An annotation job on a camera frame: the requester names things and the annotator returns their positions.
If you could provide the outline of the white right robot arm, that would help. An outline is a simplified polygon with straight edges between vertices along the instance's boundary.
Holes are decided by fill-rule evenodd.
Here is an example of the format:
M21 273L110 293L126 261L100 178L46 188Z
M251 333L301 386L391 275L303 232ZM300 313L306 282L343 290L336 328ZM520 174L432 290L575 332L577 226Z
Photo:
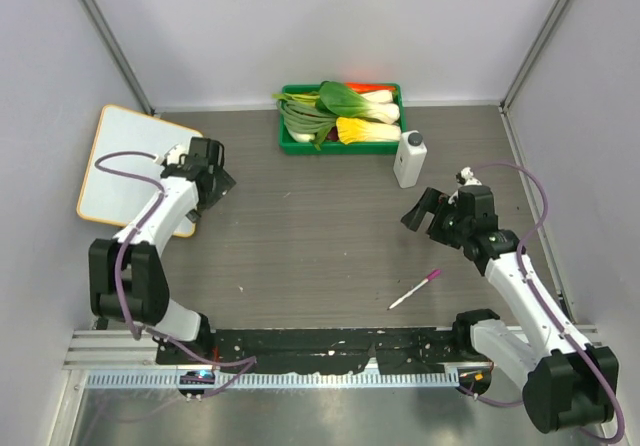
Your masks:
M522 330L512 333L488 309L457 316L457 357L483 355L521 390L527 415L542 433L603 424L622 417L615 392L619 362L564 315L542 284L518 236L498 225L491 189L466 185L449 196L427 188L401 222L411 231L432 216L429 238L459 249L503 297Z

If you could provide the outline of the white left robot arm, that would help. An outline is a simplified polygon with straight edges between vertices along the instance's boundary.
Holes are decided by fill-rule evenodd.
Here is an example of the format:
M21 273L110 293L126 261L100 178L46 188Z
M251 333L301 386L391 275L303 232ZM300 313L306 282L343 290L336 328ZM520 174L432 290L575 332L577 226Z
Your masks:
M91 244L91 310L99 318L123 322L134 339L149 332L160 345L200 365L213 357L209 320L172 299L161 256L183 220L198 221L234 187L225 169L225 147L214 139L193 137L187 146L176 145L162 156L138 155L161 166L159 178L108 167L116 153L95 162L99 171L149 184L155 192L116 235Z

